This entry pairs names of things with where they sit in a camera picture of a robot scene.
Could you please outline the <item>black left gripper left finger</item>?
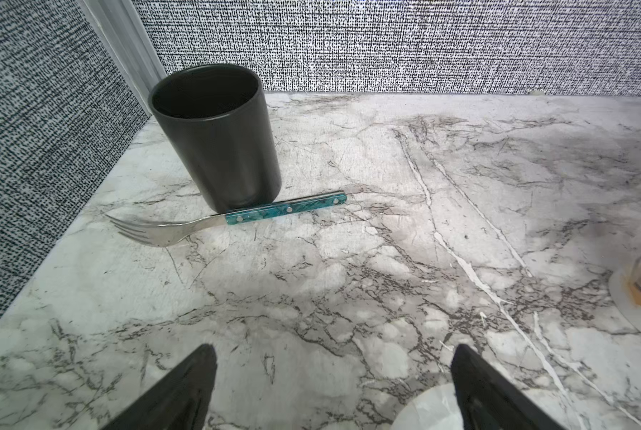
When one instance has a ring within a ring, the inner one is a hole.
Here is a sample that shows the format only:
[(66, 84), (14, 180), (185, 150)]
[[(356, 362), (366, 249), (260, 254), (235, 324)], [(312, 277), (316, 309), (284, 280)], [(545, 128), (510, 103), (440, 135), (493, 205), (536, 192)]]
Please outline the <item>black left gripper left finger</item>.
[(200, 345), (105, 428), (204, 428), (216, 371), (214, 347)]

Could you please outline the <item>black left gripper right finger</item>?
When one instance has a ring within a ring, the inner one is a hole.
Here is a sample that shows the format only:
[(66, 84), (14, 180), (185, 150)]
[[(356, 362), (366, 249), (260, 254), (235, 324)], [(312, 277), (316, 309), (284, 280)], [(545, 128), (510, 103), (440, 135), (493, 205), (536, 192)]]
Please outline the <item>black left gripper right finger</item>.
[(467, 344), (450, 366), (465, 429), (560, 429), (546, 414)]

